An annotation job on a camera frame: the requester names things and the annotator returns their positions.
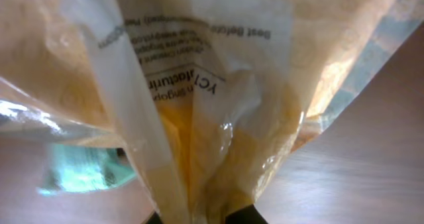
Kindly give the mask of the teal packet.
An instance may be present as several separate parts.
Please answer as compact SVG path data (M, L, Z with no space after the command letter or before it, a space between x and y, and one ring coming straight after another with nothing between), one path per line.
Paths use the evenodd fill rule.
M53 144L38 192L87 193L119 188L136 178L121 148L91 148Z

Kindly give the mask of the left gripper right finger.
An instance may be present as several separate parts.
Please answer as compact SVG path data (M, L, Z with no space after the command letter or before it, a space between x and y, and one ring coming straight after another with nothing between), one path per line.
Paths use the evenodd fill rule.
M254 205L249 205L226 216L225 224L268 224L268 222Z

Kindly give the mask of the beige snack bag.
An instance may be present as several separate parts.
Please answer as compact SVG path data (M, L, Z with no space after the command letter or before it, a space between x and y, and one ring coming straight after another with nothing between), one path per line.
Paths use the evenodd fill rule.
M1 0L1 133L121 148L163 223L223 223L423 22L423 0Z

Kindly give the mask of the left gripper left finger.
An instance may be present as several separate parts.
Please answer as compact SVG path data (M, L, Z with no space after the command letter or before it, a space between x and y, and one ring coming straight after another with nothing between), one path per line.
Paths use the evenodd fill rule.
M163 224L163 222L159 214L154 212L149 215L149 217L144 221L144 224Z

